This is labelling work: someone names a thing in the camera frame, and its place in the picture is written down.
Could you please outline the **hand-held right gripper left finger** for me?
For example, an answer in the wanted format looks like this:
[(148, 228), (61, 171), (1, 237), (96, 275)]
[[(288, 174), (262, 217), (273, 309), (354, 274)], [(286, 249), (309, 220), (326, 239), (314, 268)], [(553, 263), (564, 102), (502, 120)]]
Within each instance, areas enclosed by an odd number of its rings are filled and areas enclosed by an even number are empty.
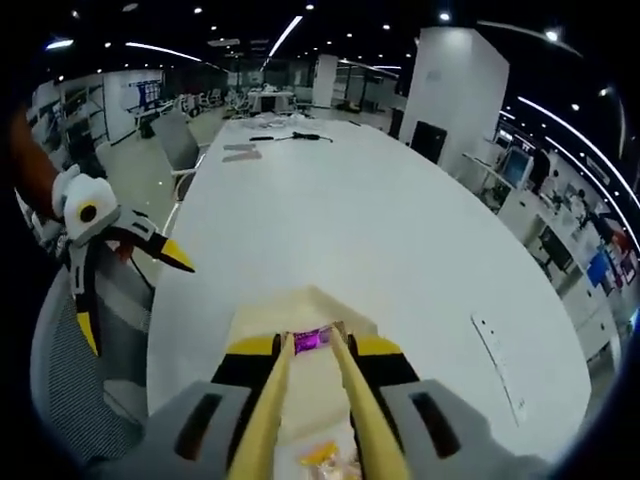
[(226, 479), (280, 347), (277, 334), (264, 353), (226, 354), (209, 380), (192, 382), (154, 412), (142, 477)]

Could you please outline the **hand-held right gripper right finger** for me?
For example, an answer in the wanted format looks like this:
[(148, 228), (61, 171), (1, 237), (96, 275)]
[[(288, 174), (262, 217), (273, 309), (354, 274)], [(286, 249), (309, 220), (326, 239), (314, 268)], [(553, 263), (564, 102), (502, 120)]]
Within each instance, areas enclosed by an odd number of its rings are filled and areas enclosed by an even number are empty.
[(389, 426), (412, 479), (493, 479), (495, 442), (488, 421), (441, 382), (422, 380), (405, 355), (383, 340), (348, 348)]

